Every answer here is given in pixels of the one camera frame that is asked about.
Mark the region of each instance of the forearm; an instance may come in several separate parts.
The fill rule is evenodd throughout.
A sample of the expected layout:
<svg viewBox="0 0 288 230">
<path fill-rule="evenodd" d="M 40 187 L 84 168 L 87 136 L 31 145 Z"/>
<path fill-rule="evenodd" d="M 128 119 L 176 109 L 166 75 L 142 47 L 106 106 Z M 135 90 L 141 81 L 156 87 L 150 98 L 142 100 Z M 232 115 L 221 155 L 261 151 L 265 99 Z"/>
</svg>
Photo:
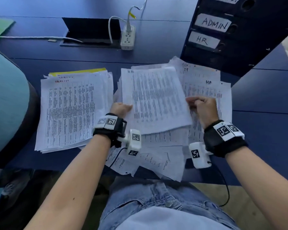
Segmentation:
<svg viewBox="0 0 288 230">
<path fill-rule="evenodd" d="M 110 144 L 108 137 L 94 135 L 62 173 L 26 230 L 82 228 Z"/>
<path fill-rule="evenodd" d="M 277 229 L 288 229 L 288 181 L 247 147 L 225 158 L 265 217 Z"/>
</svg>

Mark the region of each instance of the black cable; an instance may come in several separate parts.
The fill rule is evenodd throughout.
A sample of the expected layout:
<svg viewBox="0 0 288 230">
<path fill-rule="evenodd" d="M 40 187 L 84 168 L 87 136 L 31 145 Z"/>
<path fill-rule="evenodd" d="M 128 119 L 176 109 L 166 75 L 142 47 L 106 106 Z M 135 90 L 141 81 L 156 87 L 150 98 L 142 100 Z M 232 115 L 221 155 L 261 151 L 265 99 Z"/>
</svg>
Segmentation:
<svg viewBox="0 0 288 230">
<path fill-rule="evenodd" d="M 226 180 L 225 180 L 225 178 L 224 178 L 221 170 L 218 168 L 218 166 L 216 166 L 216 165 L 215 165 L 214 163 L 212 163 L 212 162 L 208 162 L 208 163 L 211 164 L 211 165 L 218 171 L 218 173 L 221 175 L 221 177 L 222 177 L 222 179 L 223 179 L 224 184 L 226 185 L 226 189 L 227 189 L 227 193 L 228 193 L 228 199 L 227 199 L 227 201 L 226 201 L 223 205 L 219 205 L 219 207 L 223 207 L 223 206 L 225 206 L 226 204 L 228 204 L 229 199 L 230 199 L 229 189 L 228 189 L 227 182 L 226 182 Z"/>
<path fill-rule="evenodd" d="M 116 155 L 115 160 L 112 162 L 112 164 L 110 165 L 109 168 L 111 168 L 111 166 L 115 163 L 116 159 L 119 157 L 119 154 L 121 153 L 121 151 L 122 151 L 123 149 L 127 149 L 127 148 L 122 148 L 122 149 L 119 151 L 119 153 Z"/>
</svg>

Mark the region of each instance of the light blue jeans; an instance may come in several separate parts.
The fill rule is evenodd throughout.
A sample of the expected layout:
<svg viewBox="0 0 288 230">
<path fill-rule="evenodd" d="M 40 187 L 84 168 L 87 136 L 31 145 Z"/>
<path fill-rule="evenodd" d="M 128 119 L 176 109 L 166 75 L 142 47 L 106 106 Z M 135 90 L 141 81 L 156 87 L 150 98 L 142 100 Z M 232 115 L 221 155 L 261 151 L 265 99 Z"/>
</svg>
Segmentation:
<svg viewBox="0 0 288 230">
<path fill-rule="evenodd" d="M 116 177 L 98 230 L 116 229 L 129 216 L 146 208 L 167 207 L 205 216 L 230 229 L 234 220 L 190 183 Z"/>
</svg>

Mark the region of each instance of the desk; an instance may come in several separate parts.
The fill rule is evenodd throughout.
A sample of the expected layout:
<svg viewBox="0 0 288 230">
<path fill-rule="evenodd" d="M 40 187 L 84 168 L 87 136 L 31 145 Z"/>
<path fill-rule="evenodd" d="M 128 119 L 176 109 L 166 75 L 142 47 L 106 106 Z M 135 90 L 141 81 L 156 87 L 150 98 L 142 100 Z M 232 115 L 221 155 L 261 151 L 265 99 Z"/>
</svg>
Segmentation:
<svg viewBox="0 0 288 230">
<path fill-rule="evenodd" d="M 0 17 L 16 23 L 5 35 L 63 36 L 67 28 L 61 17 L 126 18 L 132 5 L 144 0 L 0 0 Z M 138 20 L 133 51 L 118 49 L 62 47 L 59 42 L 0 39 L 0 50 L 24 72 L 40 94 L 40 79 L 49 72 L 105 67 L 113 73 L 114 89 L 120 68 L 166 63 L 180 56 L 197 0 L 148 0 L 144 12 L 134 10 Z M 239 78 L 221 73 L 221 80 L 233 87 L 233 123 L 245 134 L 250 148 L 288 179 L 288 57 L 283 46 Z M 34 151 L 36 134 L 8 167 L 64 170 L 79 149 L 48 154 Z M 229 185 L 239 185 L 224 159 L 212 158 Z M 105 168 L 105 173 L 112 173 Z M 142 178 L 157 178 L 139 168 Z M 185 169 L 184 181 L 222 183 L 211 168 Z"/>
</svg>

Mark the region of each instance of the power strip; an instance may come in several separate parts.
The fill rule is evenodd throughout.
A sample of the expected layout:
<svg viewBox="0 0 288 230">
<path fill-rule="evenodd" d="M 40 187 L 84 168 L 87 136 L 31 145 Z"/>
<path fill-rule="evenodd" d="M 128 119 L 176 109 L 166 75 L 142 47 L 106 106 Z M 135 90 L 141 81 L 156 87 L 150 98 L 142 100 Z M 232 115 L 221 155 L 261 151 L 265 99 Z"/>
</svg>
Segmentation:
<svg viewBox="0 0 288 230">
<path fill-rule="evenodd" d="M 135 27 L 131 26 L 131 31 L 127 31 L 127 26 L 124 27 L 122 40 L 121 40 L 121 49 L 122 50 L 133 50 L 135 41 Z"/>
</svg>

